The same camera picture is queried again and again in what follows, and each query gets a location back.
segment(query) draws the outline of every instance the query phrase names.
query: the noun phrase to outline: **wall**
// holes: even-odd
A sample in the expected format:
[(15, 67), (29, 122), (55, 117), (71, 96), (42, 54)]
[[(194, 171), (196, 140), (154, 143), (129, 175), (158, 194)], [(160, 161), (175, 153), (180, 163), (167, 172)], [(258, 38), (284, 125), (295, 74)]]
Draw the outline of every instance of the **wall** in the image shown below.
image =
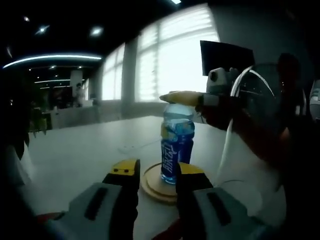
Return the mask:
[[(210, 8), (222, 43), (252, 49), (257, 64), (276, 63), (281, 53), (294, 54), (301, 63), (303, 82), (313, 80), (314, 71), (303, 36), (298, 26), (285, 15), (243, 6)], [(121, 117), (125, 119), (149, 115), (160, 117), (165, 107), (164, 103), (134, 102), (136, 53), (137, 39), (134, 39), (125, 46), (122, 100), (119, 106)], [(92, 84), (98, 99), (101, 99), (102, 67), (97, 71)], [(112, 101), (103, 102), (106, 106), (117, 104)]]
[(303, 85), (314, 79), (300, 28), (284, 13), (244, 6), (211, 6), (222, 43), (253, 50), (255, 62), (276, 63), (281, 53), (295, 55), (301, 64)]

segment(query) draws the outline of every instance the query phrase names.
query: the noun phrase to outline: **table surface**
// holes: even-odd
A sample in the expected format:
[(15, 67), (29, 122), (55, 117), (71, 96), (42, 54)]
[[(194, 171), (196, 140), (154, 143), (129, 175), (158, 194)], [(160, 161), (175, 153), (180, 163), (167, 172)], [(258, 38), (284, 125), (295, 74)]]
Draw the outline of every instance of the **table surface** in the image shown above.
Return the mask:
[[(31, 184), (20, 188), (25, 201), (36, 215), (67, 211), (74, 197), (101, 182), (115, 163), (127, 158), (140, 159), (143, 175), (149, 166), (161, 161), (161, 122), (161, 117), (147, 116), (54, 129), (46, 135), (37, 134), (36, 138), (31, 135), (29, 154), (35, 175)], [(195, 124), (190, 163), (202, 168), (212, 182), (225, 139), (225, 131)], [(135, 239), (151, 239), (178, 218), (175, 206), (155, 202), (142, 188), (138, 197)], [(283, 207), (282, 202), (273, 206), (273, 211)]]

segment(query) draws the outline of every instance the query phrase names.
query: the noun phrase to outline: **blue liquid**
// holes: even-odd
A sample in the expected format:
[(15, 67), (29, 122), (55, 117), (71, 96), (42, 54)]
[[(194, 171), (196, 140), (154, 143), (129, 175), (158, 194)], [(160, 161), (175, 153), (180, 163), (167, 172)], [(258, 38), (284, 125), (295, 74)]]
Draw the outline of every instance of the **blue liquid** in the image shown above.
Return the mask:
[(161, 140), (161, 178), (168, 184), (176, 184), (178, 163), (190, 163), (195, 124), (188, 118), (165, 119), (162, 127), (166, 134)]

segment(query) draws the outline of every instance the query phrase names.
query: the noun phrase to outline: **person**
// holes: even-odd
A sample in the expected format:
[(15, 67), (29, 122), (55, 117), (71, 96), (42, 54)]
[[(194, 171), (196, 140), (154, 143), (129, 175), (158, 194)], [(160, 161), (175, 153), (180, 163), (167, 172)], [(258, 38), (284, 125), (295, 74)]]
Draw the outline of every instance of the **person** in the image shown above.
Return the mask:
[(83, 106), (84, 98), (85, 98), (85, 94), (84, 94), (84, 91), (82, 90), (82, 84), (78, 83), (75, 89), (75, 106), (77, 108)]
[(299, 61), (293, 55), (283, 53), (278, 59), (277, 72), (282, 92), (280, 112), (276, 115), (282, 124), (277, 134), (257, 125), (246, 110), (234, 105), (229, 97), (225, 97), (219, 107), (204, 106), (196, 110), (209, 125), (222, 130), (227, 130), (233, 119), (232, 130), (260, 159), (280, 171), (286, 198), (286, 219), (277, 233), (277, 237), (282, 238), (290, 231), (306, 229), (304, 224), (307, 222), (303, 217), (307, 218), (307, 214), (312, 212), (310, 206), (315, 206), (303, 195), (306, 185), (302, 183), (313, 183), (317, 174), (312, 174), (313, 168), (303, 160), (315, 154), (319, 129), (309, 115), (295, 114), (299, 100)]

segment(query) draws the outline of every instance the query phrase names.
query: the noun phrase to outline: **ceiling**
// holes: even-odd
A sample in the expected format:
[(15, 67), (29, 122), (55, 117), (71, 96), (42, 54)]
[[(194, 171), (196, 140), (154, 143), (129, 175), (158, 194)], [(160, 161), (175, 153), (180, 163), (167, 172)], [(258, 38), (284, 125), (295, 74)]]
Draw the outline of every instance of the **ceiling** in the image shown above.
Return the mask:
[[(0, 17), (2, 22), (0, 65), (4, 66), (16, 60), (39, 55), (101, 56), (100, 61), (56, 58), (23, 62), (6, 68), (23, 73), (31, 81), (37, 82), (52, 80), (57, 78), (56, 75), (60, 79), (69, 79), (70, 71), (82, 66), (83, 77), (87, 78), (101, 64), (105, 56), (123, 42), (138, 36), (148, 24), (181, 8), (208, 2), (181, 1), (182, 3), (178, 5), (170, 0), (132, 0), (70, 3), (69, 6), (59, 2), (48, 2), (46, 5), (19, 3), (19, 7), (8, 6), (6, 9), (8, 14), (2, 14)], [(305, 27), (311, 21), (310, 17), (303, 18), (299, 7), (289, 1), (281, 3), (283, 8), (293, 12), (301, 26)], [(39, 32), (41, 27), (47, 27), (42, 34)], [(103, 28), (102, 34), (97, 37), (90, 36), (93, 27)]]

